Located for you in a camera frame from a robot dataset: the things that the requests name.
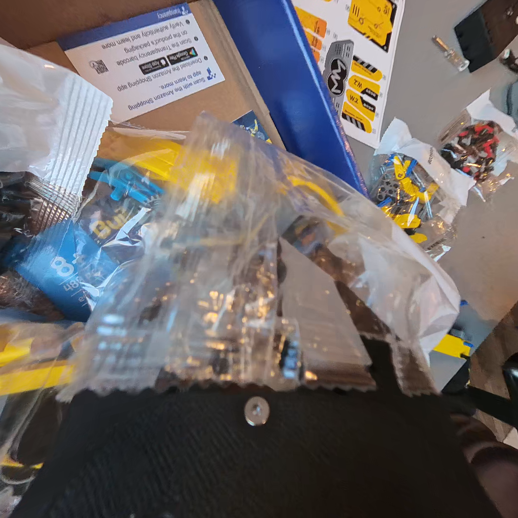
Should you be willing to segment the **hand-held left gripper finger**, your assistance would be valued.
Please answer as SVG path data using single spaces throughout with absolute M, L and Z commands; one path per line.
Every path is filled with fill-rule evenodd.
M 372 361 L 334 280 L 284 238 L 280 285 L 284 318 L 295 323 L 302 385 L 327 390 L 374 390 Z

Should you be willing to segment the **large clear bag yellow parts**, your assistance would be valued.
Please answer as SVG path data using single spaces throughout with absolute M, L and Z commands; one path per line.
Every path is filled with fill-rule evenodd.
M 1 517 L 47 456 L 55 432 L 38 426 L 60 424 L 80 392 L 306 387 L 282 315 L 280 238 L 332 277 L 363 344 L 388 344 L 404 394 L 435 390 L 426 357 L 459 294 L 392 219 L 331 173 L 207 114 L 181 146 L 157 229 L 136 262 L 85 288 L 88 320 L 12 329 L 7 345 L 43 349 L 1 368 Z

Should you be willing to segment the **yellow beam panel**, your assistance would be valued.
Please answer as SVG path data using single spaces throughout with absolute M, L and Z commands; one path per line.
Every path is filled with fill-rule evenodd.
M 468 359 L 472 354 L 472 344 L 460 337 L 447 334 L 432 351 L 456 359 Z

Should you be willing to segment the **bag of yellow blue parts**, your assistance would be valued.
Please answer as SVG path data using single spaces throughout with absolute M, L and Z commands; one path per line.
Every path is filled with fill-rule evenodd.
M 439 261 L 456 239 L 455 218 L 475 180 L 453 169 L 434 146 L 413 138 L 397 118 L 374 152 L 371 172 L 374 204 Z

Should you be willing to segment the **blue cardboard kit box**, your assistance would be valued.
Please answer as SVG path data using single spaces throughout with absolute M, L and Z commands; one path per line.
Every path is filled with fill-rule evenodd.
M 185 138 L 201 113 L 232 123 L 253 110 L 272 144 L 366 194 L 289 1 L 1 1 L 1 39 L 81 76 L 58 39 L 182 3 L 224 82 L 129 121 L 111 121 L 75 215 L 1 248 L 1 310 L 30 322 L 86 322 L 85 288 L 98 288 L 143 255 L 166 191 L 180 183 L 167 179 L 174 148 L 182 148 L 172 134 Z

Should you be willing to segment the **white clear plastic bag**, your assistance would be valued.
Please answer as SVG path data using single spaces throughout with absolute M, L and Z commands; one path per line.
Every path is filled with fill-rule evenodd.
M 75 215 L 113 101 L 1 41 L 1 248 Z

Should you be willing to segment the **grey desk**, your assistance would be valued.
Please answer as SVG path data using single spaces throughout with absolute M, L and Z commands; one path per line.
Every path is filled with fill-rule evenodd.
M 433 36 L 458 48 L 454 26 L 481 1 L 405 1 L 381 134 L 394 118 L 428 144 L 480 94 L 506 111 L 506 90 L 515 74 L 497 60 L 478 71 L 457 72 L 431 42 Z M 457 239 L 440 265 L 468 306 L 461 326 L 478 349 L 472 359 L 475 386 L 507 396 L 502 364 L 517 351 L 517 166 L 513 176 L 483 202 L 470 193 L 458 215 Z

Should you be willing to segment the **black office chair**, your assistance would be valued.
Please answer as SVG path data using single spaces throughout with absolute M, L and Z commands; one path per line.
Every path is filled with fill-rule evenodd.
M 517 353 L 502 365 L 508 398 L 475 387 L 470 381 L 471 358 L 463 353 L 459 357 L 464 364 L 444 386 L 442 396 L 451 405 L 469 410 L 471 415 L 478 410 L 517 429 Z

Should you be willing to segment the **dark blue leaflet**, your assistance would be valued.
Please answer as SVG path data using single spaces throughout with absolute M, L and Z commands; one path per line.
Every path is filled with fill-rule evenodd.
M 258 116 L 253 110 L 241 115 L 233 120 L 233 124 L 239 126 L 251 136 L 257 137 L 262 141 L 271 143 L 271 139 L 261 124 Z

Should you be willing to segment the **bag of red black parts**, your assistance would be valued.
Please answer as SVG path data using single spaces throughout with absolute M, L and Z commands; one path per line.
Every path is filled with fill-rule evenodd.
M 484 201 L 512 179 L 517 164 L 517 125 L 490 99 L 490 90 L 473 100 L 439 133 L 439 152 L 450 167 L 474 181 Z

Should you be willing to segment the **yellow grey sticker sheet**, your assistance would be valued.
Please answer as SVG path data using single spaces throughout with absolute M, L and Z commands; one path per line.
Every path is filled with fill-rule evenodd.
M 377 148 L 405 1 L 292 1 L 345 133 Z

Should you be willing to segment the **white printed label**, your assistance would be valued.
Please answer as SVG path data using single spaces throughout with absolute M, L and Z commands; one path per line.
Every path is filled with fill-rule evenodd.
M 122 123 L 224 82 L 187 3 L 57 40 L 69 61 L 113 100 Z

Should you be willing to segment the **small black box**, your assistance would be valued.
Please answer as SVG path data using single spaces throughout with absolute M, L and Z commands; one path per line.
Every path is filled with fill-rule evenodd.
M 454 28 L 468 71 L 495 60 L 517 37 L 517 1 L 483 1 Z

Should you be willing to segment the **small clear-handled screwdriver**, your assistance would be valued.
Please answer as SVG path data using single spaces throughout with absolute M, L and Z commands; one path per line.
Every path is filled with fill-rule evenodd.
M 442 52 L 446 60 L 458 71 L 463 72 L 468 69 L 470 62 L 456 50 L 449 47 L 441 38 L 434 35 L 431 38 L 434 45 Z

